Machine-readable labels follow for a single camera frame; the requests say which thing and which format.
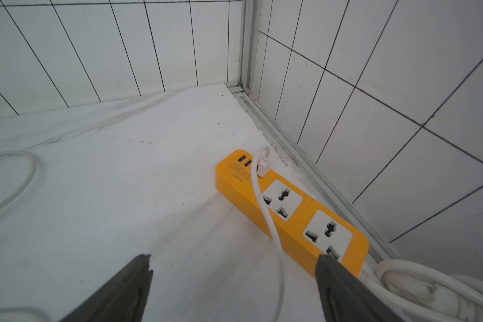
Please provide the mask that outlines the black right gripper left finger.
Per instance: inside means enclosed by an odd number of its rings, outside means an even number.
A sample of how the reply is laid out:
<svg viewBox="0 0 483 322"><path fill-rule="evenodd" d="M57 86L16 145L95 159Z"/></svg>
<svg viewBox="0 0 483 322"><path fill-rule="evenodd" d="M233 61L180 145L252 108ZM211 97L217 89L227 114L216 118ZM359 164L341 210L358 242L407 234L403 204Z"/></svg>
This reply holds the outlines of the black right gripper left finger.
<svg viewBox="0 0 483 322"><path fill-rule="evenodd" d="M138 255L63 321L141 321L152 277L150 256Z"/></svg>

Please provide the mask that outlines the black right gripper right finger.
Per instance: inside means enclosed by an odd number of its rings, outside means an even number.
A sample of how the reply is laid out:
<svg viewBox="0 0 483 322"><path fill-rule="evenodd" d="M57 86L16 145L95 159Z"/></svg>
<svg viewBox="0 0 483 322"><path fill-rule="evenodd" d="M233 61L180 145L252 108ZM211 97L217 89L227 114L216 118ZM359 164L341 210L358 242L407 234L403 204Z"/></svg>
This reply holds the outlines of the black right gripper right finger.
<svg viewBox="0 0 483 322"><path fill-rule="evenodd" d="M326 321L401 321L334 257L321 255L315 267Z"/></svg>

